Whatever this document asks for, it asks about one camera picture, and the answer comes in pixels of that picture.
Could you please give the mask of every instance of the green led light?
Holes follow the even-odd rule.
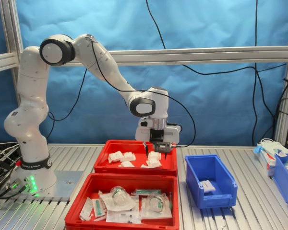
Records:
[[[31,178],[31,183],[32,183],[33,188],[34,188],[34,191],[32,191],[32,192],[36,192],[37,191],[37,186],[36,186],[36,182],[35,182],[34,176],[30,176],[30,178]]]

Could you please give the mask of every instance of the blue backdrop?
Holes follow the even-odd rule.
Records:
[[[150,9],[167,48],[253,46],[255,0],[149,1]],[[145,0],[17,1],[24,47],[39,46],[54,34],[93,34],[108,50],[162,49],[158,32]],[[288,0],[259,0],[258,46],[288,45]],[[282,63],[259,63],[266,69]],[[200,72],[238,69],[252,63],[190,65]],[[194,144],[251,145],[255,116],[252,109],[254,71],[198,75],[183,66],[119,67],[137,89],[166,88],[182,102],[196,123]],[[285,66],[260,73],[266,103],[275,111],[280,97]],[[47,99],[56,119],[65,117],[73,106],[84,67],[50,68]],[[15,107],[12,78],[0,73],[0,141],[12,139],[3,129],[3,120]],[[260,87],[255,95],[258,141],[272,124],[264,108]],[[169,121],[183,126],[181,144],[193,137],[192,122],[177,103],[169,103]],[[105,82],[87,74],[78,104],[71,115],[56,122],[49,142],[105,143],[108,139],[134,139],[138,118],[127,110],[123,98]],[[40,129],[47,135],[52,121]]]

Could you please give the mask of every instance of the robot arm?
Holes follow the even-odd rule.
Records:
[[[137,140],[143,141],[144,145],[150,141],[155,151],[165,153],[172,149],[171,143],[179,142],[180,126],[167,124],[168,97],[160,95],[167,95],[166,90],[152,87],[148,91],[135,91],[120,74],[111,54],[91,35],[84,34],[74,40],[61,34],[51,36],[40,47],[30,46],[23,51],[17,82],[21,103],[4,121],[5,130],[17,139],[22,153],[20,168],[12,172],[10,180],[27,183],[29,187],[26,186],[24,194],[54,188],[57,180],[39,125],[48,114],[49,67],[74,59],[100,80],[118,89],[131,113],[142,117],[135,134]]]
[[[39,52],[44,62],[52,66],[76,59],[93,75],[118,89],[130,112],[144,117],[139,122],[136,140],[150,141],[155,151],[165,153],[172,149],[171,143],[179,142],[180,126],[167,125],[168,97],[158,94],[168,95],[168,92],[158,87],[136,91],[123,78],[111,54],[92,35],[83,34],[74,40],[61,34],[54,35],[42,42]]]

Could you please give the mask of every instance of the red plastic bin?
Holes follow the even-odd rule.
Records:
[[[94,221],[95,216],[93,216],[90,221],[82,221],[79,218],[87,197],[98,198],[99,190],[103,193],[109,193],[111,188],[115,186],[122,186],[129,194],[136,188],[158,188],[161,189],[162,193],[166,193],[167,195],[169,195],[169,192],[172,192],[172,218],[145,219],[142,220],[142,224],[111,223],[106,222],[106,220]],[[177,178],[174,176],[160,175],[142,176],[110,173],[89,174],[65,217],[65,225],[66,230],[178,230],[179,211]]]
[[[154,151],[153,144],[147,142],[148,152]],[[134,168],[119,167],[119,162],[108,161],[110,153],[121,151],[123,154],[126,152],[132,152],[135,154],[136,160],[131,161],[135,166]],[[138,175],[177,175],[177,159],[176,159],[176,148],[167,154],[162,153],[160,163],[161,167],[150,169],[141,168],[141,165],[147,165],[147,156],[144,145],[141,141],[137,140],[108,140],[103,147],[99,157],[97,158],[94,170],[97,173],[120,173],[120,174],[138,174]]]

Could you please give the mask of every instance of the ridged metal table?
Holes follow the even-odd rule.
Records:
[[[103,145],[50,144],[56,170],[83,171],[70,202],[19,199],[0,200],[0,230],[63,230],[64,217]],[[238,183],[232,208],[199,210],[185,183],[184,156],[217,154]],[[288,230],[288,205],[249,147],[193,146],[177,149],[181,230]]]

